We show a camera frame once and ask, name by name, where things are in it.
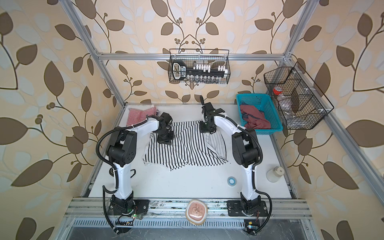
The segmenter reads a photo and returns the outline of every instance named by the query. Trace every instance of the leaf wallpaper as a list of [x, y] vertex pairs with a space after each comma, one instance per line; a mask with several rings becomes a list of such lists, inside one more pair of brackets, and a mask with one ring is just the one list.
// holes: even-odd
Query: leaf wallpaper
[[283, 53], [304, 0], [73, 0], [99, 52]]
[[0, 36], [2, 238], [53, 238], [120, 107], [57, 1], [0, 1]]
[[[263, 74], [276, 68], [273, 61], [233, 61], [228, 84], [182, 82], [172, 84], [168, 62], [110, 60], [107, 68], [128, 103], [234, 103], [238, 93], [265, 93]], [[105, 97], [110, 91], [105, 89]]]
[[[292, 55], [382, 175], [383, 11], [383, 1], [320, 0]], [[324, 240], [382, 238], [384, 208], [324, 121], [276, 137]]]

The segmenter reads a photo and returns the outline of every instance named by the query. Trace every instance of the white table surface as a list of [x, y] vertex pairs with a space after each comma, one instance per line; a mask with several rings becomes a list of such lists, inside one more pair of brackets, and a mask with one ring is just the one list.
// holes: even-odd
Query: white table surface
[[[121, 119], [121, 127], [126, 126], [129, 108], [145, 110], [150, 105], [129, 105]], [[202, 119], [201, 105], [158, 105], [162, 112], [169, 113], [173, 122], [196, 121]], [[240, 123], [237, 105], [214, 104], [214, 108], [222, 108], [230, 118]], [[131, 178], [134, 197], [142, 198], [240, 198], [242, 188], [241, 167], [232, 155], [232, 139], [221, 131], [227, 147], [228, 163], [221, 166], [185, 166], [169, 171], [167, 167], [158, 164], [144, 165], [142, 157], [148, 144], [149, 134], [138, 139], [136, 157], [131, 168], [136, 169], [136, 175]], [[279, 166], [275, 149], [269, 135], [257, 135], [263, 151], [263, 162], [257, 166], [257, 189], [268, 193], [271, 198], [287, 198], [291, 195], [284, 177], [272, 183], [267, 180], [266, 173]], [[114, 178], [109, 175], [111, 167], [103, 163], [89, 197], [102, 197], [102, 186], [114, 189]], [[227, 184], [229, 176], [235, 177], [237, 184], [230, 187]]]

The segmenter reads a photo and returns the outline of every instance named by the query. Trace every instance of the tape roll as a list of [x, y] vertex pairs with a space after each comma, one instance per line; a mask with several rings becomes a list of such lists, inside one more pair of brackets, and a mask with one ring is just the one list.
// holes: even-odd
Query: tape roll
[[227, 180], [227, 183], [228, 183], [229, 186], [233, 187], [234, 185], [236, 185], [236, 178], [229, 177], [228, 180]]

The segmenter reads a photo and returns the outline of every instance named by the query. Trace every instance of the black metal wire rack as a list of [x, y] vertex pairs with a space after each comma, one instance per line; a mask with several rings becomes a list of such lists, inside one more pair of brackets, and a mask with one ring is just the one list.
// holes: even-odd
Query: black metal wire rack
[[228, 84], [231, 75], [229, 50], [198, 50], [182, 49], [181, 52], [176, 48], [169, 50], [169, 82]]
[[[308, 86], [300, 76], [299, 68], [280, 67], [264, 74], [264, 81], [283, 125], [287, 129], [313, 129], [334, 106], [313, 81]], [[328, 106], [316, 97], [322, 97]]]

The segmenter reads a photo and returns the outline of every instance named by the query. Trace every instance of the blue plastic basket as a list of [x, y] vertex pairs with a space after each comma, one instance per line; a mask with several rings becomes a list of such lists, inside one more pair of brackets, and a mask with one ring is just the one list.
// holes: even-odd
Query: blue plastic basket
[[264, 112], [265, 118], [271, 123], [271, 129], [255, 129], [256, 134], [271, 135], [274, 132], [279, 132], [283, 130], [283, 125], [281, 124], [279, 115], [277, 114], [276, 108], [272, 102], [271, 97], [268, 94], [261, 93], [244, 93], [237, 94], [237, 107], [239, 109], [241, 126], [245, 126], [247, 123], [243, 120], [240, 104], [246, 103], [249, 105], [254, 105], [257, 109]]

